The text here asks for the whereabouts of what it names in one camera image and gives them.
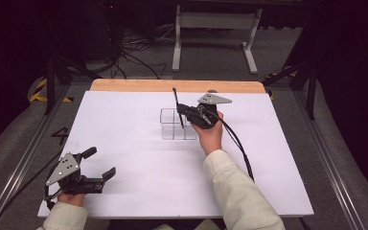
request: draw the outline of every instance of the white table surface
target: white table surface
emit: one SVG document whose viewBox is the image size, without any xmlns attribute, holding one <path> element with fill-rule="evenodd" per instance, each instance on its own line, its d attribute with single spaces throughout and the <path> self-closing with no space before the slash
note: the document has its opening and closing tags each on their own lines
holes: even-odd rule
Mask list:
<svg viewBox="0 0 368 230">
<path fill-rule="evenodd" d="M 179 102 L 197 105 L 203 93 L 178 93 Z M 248 155 L 255 182 L 283 217 L 312 215 L 313 210 L 266 94 L 218 94 L 225 122 L 237 133 Z M 198 140 L 163 140 L 160 109 L 174 108 L 173 92 L 87 91 L 62 153 L 98 152 L 81 161 L 81 173 L 100 178 L 116 167 L 103 193 L 88 195 L 85 207 L 98 219 L 216 218 L 221 212 L 202 168 Z M 222 145 L 242 169 L 242 153 L 224 131 Z M 58 189 L 51 186 L 51 193 Z M 47 217 L 42 202 L 38 215 Z"/>
</svg>

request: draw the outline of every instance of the clear plastic box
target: clear plastic box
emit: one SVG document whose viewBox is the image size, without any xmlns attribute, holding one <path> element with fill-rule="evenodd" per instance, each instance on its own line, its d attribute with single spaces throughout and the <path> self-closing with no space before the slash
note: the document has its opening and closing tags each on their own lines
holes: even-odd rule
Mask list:
<svg viewBox="0 0 368 230">
<path fill-rule="evenodd" d="M 196 131 L 183 116 L 184 128 L 181 126 L 180 115 L 175 108 L 160 110 L 160 126 L 163 140 L 195 140 Z"/>
</svg>

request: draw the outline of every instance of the black cable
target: black cable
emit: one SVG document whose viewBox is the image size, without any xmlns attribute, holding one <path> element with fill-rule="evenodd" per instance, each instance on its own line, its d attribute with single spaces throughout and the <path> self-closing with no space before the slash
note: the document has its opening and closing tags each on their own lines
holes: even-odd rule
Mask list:
<svg viewBox="0 0 368 230">
<path fill-rule="evenodd" d="M 78 71 L 84 73 L 84 75 L 88 76 L 89 78 L 96 80 L 96 79 L 103 79 L 103 77 L 87 70 L 86 68 L 80 67 L 75 61 L 68 59 L 67 57 L 63 57 L 60 55 L 57 55 L 57 58 L 59 58 L 60 60 L 62 60 L 65 64 L 69 65 L 69 66 L 73 66 L 74 68 L 76 68 Z"/>
<path fill-rule="evenodd" d="M 5 213 L 6 209 L 12 204 L 15 198 L 19 196 L 20 193 L 22 193 L 26 187 L 29 186 L 56 158 L 58 158 L 61 155 L 61 151 L 57 153 L 55 156 L 53 156 L 52 159 L 50 159 L 49 162 L 43 168 L 41 168 L 32 178 L 30 178 L 19 190 L 16 191 L 16 193 L 8 200 L 8 202 L 5 204 L 5 206 L 2 208 L 0 212 L 0 218 Z"/>
<path fill-rule="evenodd" d="M 117 75 L 118 75 L 118 72 L 119 72 L 119 59 L 117 59 L 117 60 L 116 60 L 115 66 L 116 66 L 116 68 L 118 68 L 118 69 L 115 71 L 115 73 L 112 73 L 112 69 L 110 69 L 110 77 L 111 77 L 112 79 L 115 79 L 115 76 L 117 76 Z"/>
<path fill-rule="evenodd" d="M 240 145 L 236 142 L 234 136 L 232 136 L 232 133 L 229 131 L 229 129 L 225 126 L 226 131 L 228 132 L 229 136 L 232 138 L 232 141 L 235 142 L 235 145 L 240 149 Z"/>
<path fill-rule="evenodd" d="M 103 71 L 106 71 L 110 68 L 112 68 L 112 66 L 116 63 L 116 58 L 112 59 L 112 61 L 110 63 L 108 63 L 107 65 L 105 66 L 102 66 L 98 69 L 87 69 L 88 71 L 91 71 L 92 73 L 95 73 L 95 74 L 99 74 Z M 68 69 L 68 71 L 72 74 L 72 75 L 75 75 L 75 76 L 85 76 L 84 73 L 80 72 L 80 71 L 75 71 L 75 70 L 70 70 Z"/>
<path fill-rule="evenodd" d="M 126 79 L 127 78 L 127 74 L 125 73 L 125 71 L 123 71 L 121 69 L 121 67 L 119 67 L 119 65 L 115 64 L 115 66 L 118 68 L 118 71 L 121 71 L 122 72 L 122 74 L 124 75 L 124 78 Z"/>
<path fill-rule="evenodd" d="M 139 61 L 139 62 L 141 62 L 143 65 L 145 65 L 146 67 L 148 67 L 150 70 L 151 70 L 151 72 L 153 72 L 153 74 L 154 74 L 154 76 L 155 77 L 157 77 L 159 80 L 160 80 L 160 77 L 157 75 L 157 73 L 150 67 L 150 66 L 148 66 L 145 62 L 143 62 L 141 59 L 139 59 L 139 58 L 137 58 L 137 57 L 134 57 L 134 56 L 132 56 L 132 55 L 130 55 L 130 54 L 125 54 L 126 56 L 129 56 L 129 57 L 131 57 L 131 58 L 134 58 L 134 59 L 136 59 L 137 61 Z"/>
<path fill-rule="evenodd" d="M 225 121 L 223 121 L 223 119 L 220 118 L 220 116 L 218 116 L 217 114 L 207 110 L 207 109 L 204 109 L 204 111 L 210 115 L 212 115 L 213 117 L 217 118 L 220 122 L 223 123 L 223 125 L 225 126 L 225 128 L 227 128 L 227 130 L 229 130 L 232 134 L 233 134 L 233 137 L 236 139 L 236 142 L 235 144 L 237 144 L 237 146 L 239 147 L 239 149 L 241 150 L 241 153 L 243 154 L 243 160 L 244 160 L 244 163 L 246 164 L 246 168 L 247 168 L 247 173 L 249 174 L 250 178 L 252 178 L 252 180 L 255 180 L 253 178 L 253 173 L 252 173 L 252 168 L 250 167 L 250 163 L 249 163 L 249 159 L 247 158 L 247 155 L 246 153 L 244 152 L 244 149 L 243 149 L 243 146 L 242 146 L 242 143 L 241 141 L 239 140 L 238 136 L 236 135 L 236 133 L 234 132 L 234 130 L 232 130 L 232 128 L 225 123 Z"/>
<path fill-rule="evenodd" d="M 134 63 L 134 64 L 144 65 L 144 64 L 142 64 L 142 63 L 135 62 L 135 61 L 133 61 L 133 60 L 131 60 L 131 59 L 127 58 L 127 57 L 125 57 L 125 59 L 126 59 L 127 61 L 129 61 L 129 62 Z M 160 75 L 159 75 L 159 79 L 163 76 L 163 73 L 164 73 L 164 71 L 166 70 L 166 67 L 167 67 L 167 63 L 160 63 L 160 64 L 148 64 L 148 66 L 161 66 L 161 65 L 163 65 L 163 69 L 162 69 L 162 71 L 161 71 L 161 73 L 160 73 Z"/>
<path fill-rule="evenodd" d="M 139 35 L 136 35 L 135 33 L 126 34 L 123 38 L 122 47 L 123 49 L 129 51 L 129 53 L 133 53 L 135 51 L 143 52 L 149 49 L 150 47 L 165 42 L 167 39 L 164 39 L 165 36 L 167 36 L 170 32 L 172 32 L 174 27 L 169 29 L 166 33 L 164 33 L 162 36 L 156 38 L 154 41 L 151 41 L 146 38 L 142 38 Z"/>
</svg>

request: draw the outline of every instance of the person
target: person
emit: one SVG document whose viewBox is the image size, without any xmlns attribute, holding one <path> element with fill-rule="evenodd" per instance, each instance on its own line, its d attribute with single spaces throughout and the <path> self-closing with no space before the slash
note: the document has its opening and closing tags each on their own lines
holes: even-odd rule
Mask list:
<svg viewBox="0 0 368 230">
<path fill-rule="evenodd" d="M 218 207 L 229 230 L 286 229 L 274 208 L 265 199 L 253 180 L 239 168 L 222 149 L 222 122 L 212 128 L 202 129 L 193 125 L 206 158 L 203 167 L 211 180 Z M 38 230 L 83 229 L 87 211 L 83 208 L 85 195 L 60 194 L 57 203 Z M 164 224 L 157 230 L 172 229 Z M 219 229 L 208 219 L 196 229 Z"/>
</svg>

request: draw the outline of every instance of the white sleeve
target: white sleeve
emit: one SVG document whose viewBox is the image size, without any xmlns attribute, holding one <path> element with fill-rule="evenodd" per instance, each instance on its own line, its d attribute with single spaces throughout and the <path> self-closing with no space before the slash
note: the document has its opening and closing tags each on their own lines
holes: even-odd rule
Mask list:
<svg viewBox="0 0 368 230">
<path fill-rule="evenodd" d="M 228 229 L 285 229 L 279 215 L 253 180 L 225 151 L 213 151 L 203 165 Z"/>
<path fill-rule="evenodd" d="M 82 230 L 87 217 L 85 208 L 58 201 L 37 230 Z"/>
</svg>

